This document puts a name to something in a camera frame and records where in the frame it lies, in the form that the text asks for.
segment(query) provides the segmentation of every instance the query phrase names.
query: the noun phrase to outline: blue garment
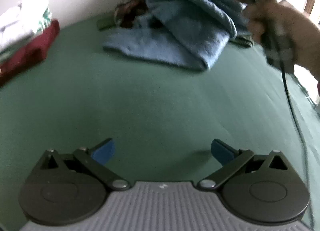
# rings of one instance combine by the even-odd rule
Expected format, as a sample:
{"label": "blue garment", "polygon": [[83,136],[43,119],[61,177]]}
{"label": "blue garment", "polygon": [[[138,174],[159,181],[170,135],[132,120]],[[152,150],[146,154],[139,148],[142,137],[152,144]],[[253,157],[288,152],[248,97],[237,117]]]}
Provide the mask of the blue garment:
{"label": "blue garment", "polygon": [[[210,69],[230,38],[246,33],[236,0],[146,0],[133,29],[111,29],[104,49],[191,69]],[[164,25],[151,28],[154,19]]]}

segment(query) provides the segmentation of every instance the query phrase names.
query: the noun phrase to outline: green tablecloth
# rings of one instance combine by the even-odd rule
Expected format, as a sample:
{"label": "green tablecloth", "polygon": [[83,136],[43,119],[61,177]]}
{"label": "green tablecloth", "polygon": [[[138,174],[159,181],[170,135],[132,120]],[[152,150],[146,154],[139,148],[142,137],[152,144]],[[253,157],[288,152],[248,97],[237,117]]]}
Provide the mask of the green tablecloth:
{"label": "green tablecloth", "polygon": [[[25,223],[19,188],[45,149],[72,152],[107,137],[116,142],[108,167],[131,182],[198,181],[220,167],[210,155],[214,138],[260,154],[282,150],[305,179],[281,75],[266,65],[260,47],[229,44],[213,69],[199,73],[104,52],[105,32],[97,31],[96,21],[63,29],[45,62],[0,89],[3,229]],[[320,120],[288,81],[320,219]]]}

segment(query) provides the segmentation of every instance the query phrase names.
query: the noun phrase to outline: human hand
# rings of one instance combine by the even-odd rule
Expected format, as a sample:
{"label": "human hand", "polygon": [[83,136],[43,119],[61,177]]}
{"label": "human hand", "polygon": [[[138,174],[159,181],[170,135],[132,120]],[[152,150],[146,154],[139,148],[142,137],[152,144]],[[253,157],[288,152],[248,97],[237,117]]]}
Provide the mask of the human hand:
{"label": "human hand", "polygon": [[266,0],[257,5],[249,4],[243,15],[249,19],[248,30],[258,43],[261,43],[261,36],[265,33],[261,22],[263,19],[281,22],[294,41],[295,64],[305,67],[315,78],[320,79],[320,30],[305,14],[286,1],[277,3]]}

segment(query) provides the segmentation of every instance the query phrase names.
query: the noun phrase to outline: round black cover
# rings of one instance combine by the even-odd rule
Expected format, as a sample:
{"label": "round black cover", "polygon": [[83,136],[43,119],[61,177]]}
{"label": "round black cover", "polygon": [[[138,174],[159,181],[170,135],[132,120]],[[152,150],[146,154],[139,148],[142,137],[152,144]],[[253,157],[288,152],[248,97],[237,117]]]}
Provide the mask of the round black cover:
{"label": "round black cover", "polygon": [[60,226],[92,215],[102,206],[105,197],[104,186],[89,175],[46,170],[27,180],[20,191],[19,203],[32,221]]}
{"label": "round black cover", "polygon": [[277,169],[236,176],[225,184],[222,196],[236,215],[265,224],[295,220],[309,203],[305,185]]}

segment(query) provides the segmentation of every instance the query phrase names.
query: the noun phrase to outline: pile of clothes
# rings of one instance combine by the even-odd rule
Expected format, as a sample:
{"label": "pile of clothes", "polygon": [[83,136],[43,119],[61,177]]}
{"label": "pile of clothes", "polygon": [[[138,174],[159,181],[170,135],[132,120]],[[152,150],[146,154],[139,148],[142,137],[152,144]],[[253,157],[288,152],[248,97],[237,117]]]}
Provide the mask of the pile of clothes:
{"label": "pile of clothes", "polygon": [[115,12],[118,27],[109,31],[103,48],[149,61],[210,69],[230,39],[252,46],[244,7],[237,0],[123,0]]}
{"label": "pile of clothes", "polygon": [[43,61],[60,27],[49,0],[22,0],[0,16],[0,87]]}

